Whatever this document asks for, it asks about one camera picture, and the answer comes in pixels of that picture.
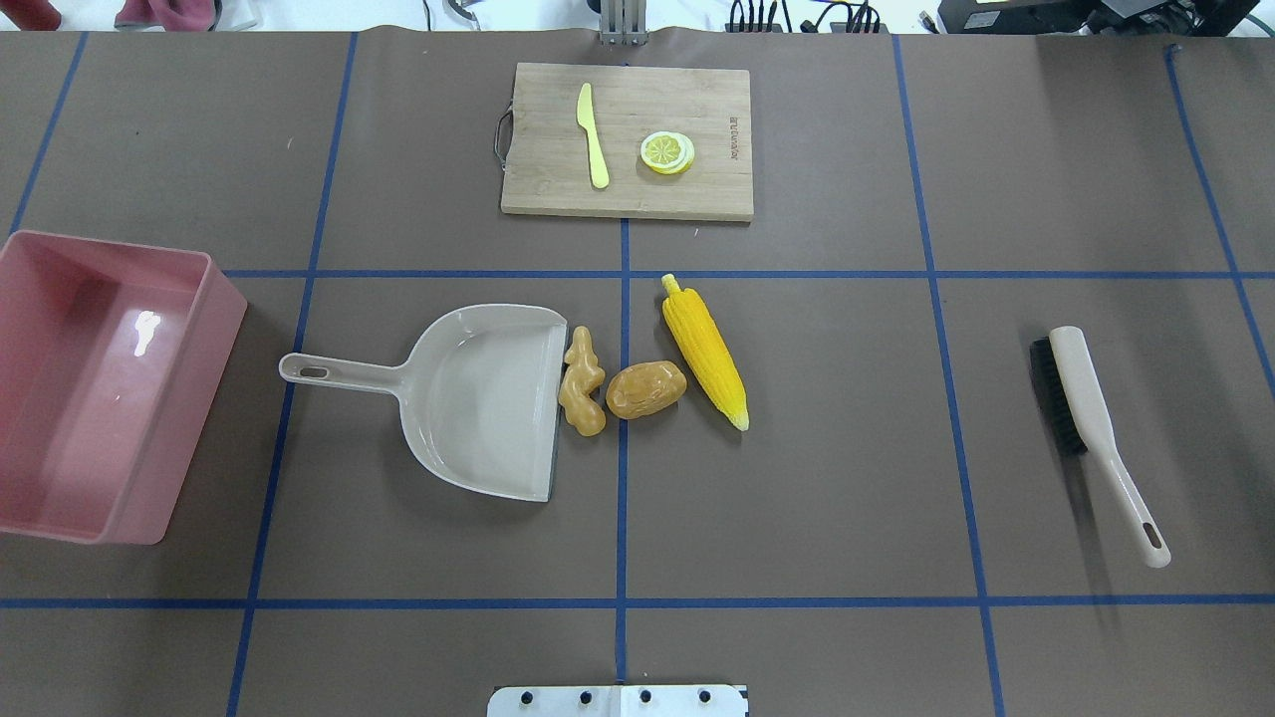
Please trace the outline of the aluminium frame post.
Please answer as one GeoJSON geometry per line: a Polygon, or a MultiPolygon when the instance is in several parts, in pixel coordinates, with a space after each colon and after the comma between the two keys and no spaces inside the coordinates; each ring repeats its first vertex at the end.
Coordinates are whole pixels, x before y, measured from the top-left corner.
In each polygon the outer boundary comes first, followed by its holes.
{"type": "Polygon", "coordinates": [[[607,46],[640,46],[649,40],[645,0],[602,0],[601,43],[607,46]]]}

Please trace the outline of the yellow plastic toy knife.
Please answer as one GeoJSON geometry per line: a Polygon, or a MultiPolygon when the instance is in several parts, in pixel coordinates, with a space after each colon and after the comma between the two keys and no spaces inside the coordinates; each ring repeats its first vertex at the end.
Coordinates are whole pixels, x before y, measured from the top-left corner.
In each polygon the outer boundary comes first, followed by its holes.
{"type": "Polygon", "coordinates": [[[578,93],[578,126],[586,135],[589,181],[594,189],[609,188],[609,165],[601,147],[601,133],[598,131],[594,115],[594,92],[592,83],[583,83],[578,93]]]}

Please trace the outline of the yellow toy corn cob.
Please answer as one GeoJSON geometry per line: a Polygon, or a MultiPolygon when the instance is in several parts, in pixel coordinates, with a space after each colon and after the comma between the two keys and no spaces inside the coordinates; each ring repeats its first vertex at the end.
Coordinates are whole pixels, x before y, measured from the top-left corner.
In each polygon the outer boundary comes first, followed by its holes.
{"type": "Polygon", "coordinates": [[[683,290],[674,274],[660,276],[666,299],[660,304],[666,327],[697,385],[741,432],[750,427],[747,390],[733,355],[706,302],[696,290],[683,290]]]}

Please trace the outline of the bamboo cutting board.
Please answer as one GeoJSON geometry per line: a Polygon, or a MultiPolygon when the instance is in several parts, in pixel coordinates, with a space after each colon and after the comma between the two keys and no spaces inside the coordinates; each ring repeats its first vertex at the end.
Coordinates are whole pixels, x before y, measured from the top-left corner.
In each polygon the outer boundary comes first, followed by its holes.
{"type": "Polygon", "coordinates": [[[509,214],[748,223],[754,208],[752,82],[747,70],[518,65],[504,157],[509,214]],[[592,83],[609,188],[594,189],[578,93],[592,83]],[[659,175],[640,159],[652,131],[682,131],[696,159],[659,175]]]}

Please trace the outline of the black monitor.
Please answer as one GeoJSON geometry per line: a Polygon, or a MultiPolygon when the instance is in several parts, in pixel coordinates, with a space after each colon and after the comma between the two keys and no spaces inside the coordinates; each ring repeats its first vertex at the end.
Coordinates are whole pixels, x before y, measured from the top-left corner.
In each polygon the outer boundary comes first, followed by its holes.
{"type": "Polygon", "coordinates": [[[1257,1],[941,1],[950,34],[1225,37],[1257,1]]]}

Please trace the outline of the pink plastic bin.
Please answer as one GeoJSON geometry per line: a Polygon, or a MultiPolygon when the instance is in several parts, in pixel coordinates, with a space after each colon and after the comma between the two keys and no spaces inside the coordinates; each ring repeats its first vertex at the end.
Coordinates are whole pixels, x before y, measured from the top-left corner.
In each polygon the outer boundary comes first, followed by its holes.
{"type": "Polygon", "coordinates": [[[1,258],[1,528],[164,537],[247,302],[201,251],[14,232],[1,258]]]}

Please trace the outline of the pink cloth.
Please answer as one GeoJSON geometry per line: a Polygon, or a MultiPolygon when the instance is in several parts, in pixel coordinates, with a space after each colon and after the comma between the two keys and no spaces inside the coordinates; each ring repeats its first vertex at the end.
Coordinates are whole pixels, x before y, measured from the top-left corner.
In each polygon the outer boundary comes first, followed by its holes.
{"type": "Polygon", "coordinates": [[[164,32],[205,32],[217,27],[222,1],[213,0],[140,0],[124,1],[116,14],[116,29],[163,28],[164,32]]]}

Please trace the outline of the beige plastic dustpan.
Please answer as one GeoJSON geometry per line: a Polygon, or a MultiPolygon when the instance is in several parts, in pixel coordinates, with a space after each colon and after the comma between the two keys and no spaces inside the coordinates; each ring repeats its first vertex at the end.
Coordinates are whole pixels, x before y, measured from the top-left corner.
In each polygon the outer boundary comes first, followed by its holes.
{"type": "Polygon", "coordinates": [[[394,395],[402,435],[428,472],[490,496],[544,503],[555,486],[567,322],[548,307],[463,306],[441,315],[402,364],[287,353],[293,384],[394,395]]]}

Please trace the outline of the yellow toy lemon slice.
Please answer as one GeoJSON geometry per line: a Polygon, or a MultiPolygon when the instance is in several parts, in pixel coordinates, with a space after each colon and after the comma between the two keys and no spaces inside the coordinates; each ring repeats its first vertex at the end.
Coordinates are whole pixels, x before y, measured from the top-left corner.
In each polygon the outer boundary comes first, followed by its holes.
{"type": "Polygon", "coordinates": [[[694,142],[682,131],[652,131],[640,145],[640,159],[659,175],[678,175],[696,159],[694,142]]]}

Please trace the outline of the metal mounting plate with bolts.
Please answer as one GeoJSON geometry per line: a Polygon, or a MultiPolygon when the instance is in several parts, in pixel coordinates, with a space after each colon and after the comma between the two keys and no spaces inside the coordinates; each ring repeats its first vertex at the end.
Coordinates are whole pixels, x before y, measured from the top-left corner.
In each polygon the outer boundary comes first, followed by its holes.
{"type": "Polygon", "coordinates": [[[747,689],[729,684],[506,686],[487,716],[748,716],[747,689]]]}

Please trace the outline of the red water bottle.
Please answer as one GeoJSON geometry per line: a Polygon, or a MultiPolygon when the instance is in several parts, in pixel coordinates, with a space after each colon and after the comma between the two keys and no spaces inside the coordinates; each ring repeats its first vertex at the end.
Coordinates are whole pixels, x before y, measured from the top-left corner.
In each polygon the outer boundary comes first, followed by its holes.
{"type": "Polygon", "coordinates": [[[51,32],[62,23],[62,14],[48,0],[1,0],[0,6],[19,31],[51,32]]]}

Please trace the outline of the tan toy ginger root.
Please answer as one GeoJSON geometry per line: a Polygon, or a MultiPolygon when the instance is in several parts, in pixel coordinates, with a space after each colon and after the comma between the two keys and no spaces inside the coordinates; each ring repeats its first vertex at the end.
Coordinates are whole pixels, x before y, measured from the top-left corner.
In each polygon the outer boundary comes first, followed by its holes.
{"type": "Polygon", "coordinates": [[[584,438],[592,438],[603,431],[607,418],[593,394],[606,381],[606,371],[601,367],[586,327],[574,327],[570,344],[564,353],[565,370],[557,393],[566,422],[584,438]]]}

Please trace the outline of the brown toy potato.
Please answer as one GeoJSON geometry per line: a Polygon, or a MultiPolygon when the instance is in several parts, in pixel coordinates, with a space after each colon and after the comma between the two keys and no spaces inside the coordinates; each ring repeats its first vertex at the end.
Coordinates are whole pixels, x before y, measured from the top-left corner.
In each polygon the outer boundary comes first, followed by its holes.
{"type": "Polygon", "coordinates": [[[618,418],[639,418],[674,404],[687,390],[687,378],[669,361],[630,364],[616,373],[606,390],[609,412],[618,418]]]}

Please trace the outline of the beige hand brush black bristles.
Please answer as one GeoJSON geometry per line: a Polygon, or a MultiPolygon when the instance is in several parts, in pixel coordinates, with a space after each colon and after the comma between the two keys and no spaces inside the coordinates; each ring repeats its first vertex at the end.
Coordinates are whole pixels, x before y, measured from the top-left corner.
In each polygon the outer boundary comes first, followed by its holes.
{"type": "Polygon", "coordinates": [[[1043,412],[1062,454],[1089,455],[1096,462],[1142,563],[1153,569],[1170,566],[1173,554],[1119,454],[1088,336],[1077,327],[1053,328],[1031,342],[1029,358],[1043,412]]]}

